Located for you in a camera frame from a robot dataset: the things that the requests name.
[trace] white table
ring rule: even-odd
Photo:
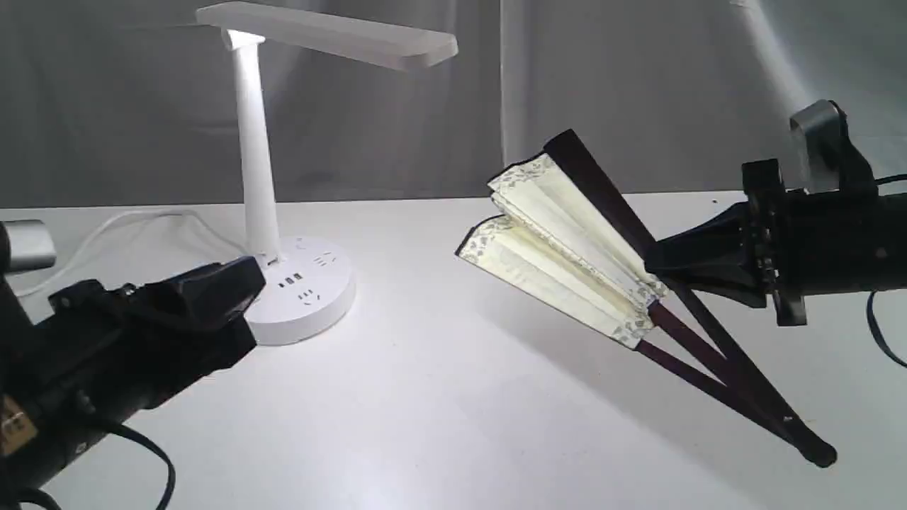
[[[660,237],[740,198],[630,202]],[[241,240],[240,206],[197,209]],[[45,220],[65,257],[117,211],[0,219]],[[348,249],[356,304],[328,332],[258,348],[129,421],[176,464],[171,508],[902,507],[907,370],[873,344],[864,295],[809,299],[811,326],[799,329],[776,328],[771,309],[706,298],[837,447],[838,464],[820,470],[642,356],[455,258],[467,230],[493,213],[487,200],[280,205],[284,232]],[[192,220],[156,220],[104,236],[58,287],[90,277],[142,283],[231,256]],[[892,343],[904,346],[906,299],[878,303]],[[26,305],[36,319],[49,312],[44,296]],[[164,473],[156,457],[112,437],[46,488],[66,510],[153,508]]]

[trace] gray curtain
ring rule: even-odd
[[[0,207],[241,200],[214,0],[0,0]],[[277,196],[479,196],[575,129],[624,191],[739,189],[829,97],[878,175],[907,171],[898,0],[268,0],[453,32],[415,74],[264,43]]]
[[[211,3],[0,0],[0,206],[241,201],[230,57],[217,29],[190,26]],[[460,44],[403,74],[265,42],[279,201],[465,196],[500,169],[496,3],[267,3]]]

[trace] white cable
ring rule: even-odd
[[[205,221],[201,217],[201,215],[199,215],[199,213],[197,211],[194,211],[192,209],[167,209],[167,210],[163,210],[163,211],[120,212],[119,214],[114,214],[113,216],[108,218],[107,221],[102,223],[98,228],[94,229],[92,231],[92,233],[88,234],[88,236],[82,241],[82,243],[79,244],[79,247],[75,249],[73,256],[70,257],[70,259],[68,261],[66,261],[66,263],[58,271],[56,271],[53,275],[51,275],[47,280],[44,280],[41,283],[34,285],[33,287],[17,290],[15,292],[15,296],[17,298],[24,298],[25,296],[30,296],[32,294],[35,294],[36,292],[40,292],[41,290],[45,289],[50,284],[52,284],[55,281],[57,281],[58,279],[60,279],[64,274],[66,274],[69,270],[71,270],[73,268],[76,261],[78,261],[78,259],[80,257],[82,257],[82,254],[85,252],[85,250],[87,250],[88,247],[91,246],[91,244],[93,242],[95,242],[105,231],[107,231],[107,229],[111,228],[111,226],[114,223],[116,223],[117,221],[122,220],[123,218],[130,218],[133,216],[147,216],[148,217],[147,220],[154,220],[157,218],[163,218],[165,216],[191,216],[192,218],[195,218],[196,220],[198,220],[199,223],[201,223],[201,225],[203,227],[205,227],[205,229],[207,229],[208,232],[211,233],[211,235],[218,238],[224,244],[230,245],[231,247],[235,248],[237,251],[239,251],[239,253],[241,253],[243,255],[246,254],[246,249],[243,248],[242,245],[227,238],[220,232],[214,230],[214,227],[211,227],[210,224],[208,224],[208,222]]]

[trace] white desk lamp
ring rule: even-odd
[[[196,11],[204,25],[223,29],[233,53],[246,237],[267,285],[246,313],[262,345],[286,345],[329,328],[356,294],[353,269],[326,240],[278,234],[268,130],[258,71],[266,38],[401,71],[438,64],[457,54],[451,34],[267,5],[229,2]]]

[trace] lamp base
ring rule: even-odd
[[[346,254],[326,240],[280,239],[282,260],[262,270],[264,290],[246,311],[259,345],[281,346],[333,326],[353,305],[356,283]]]

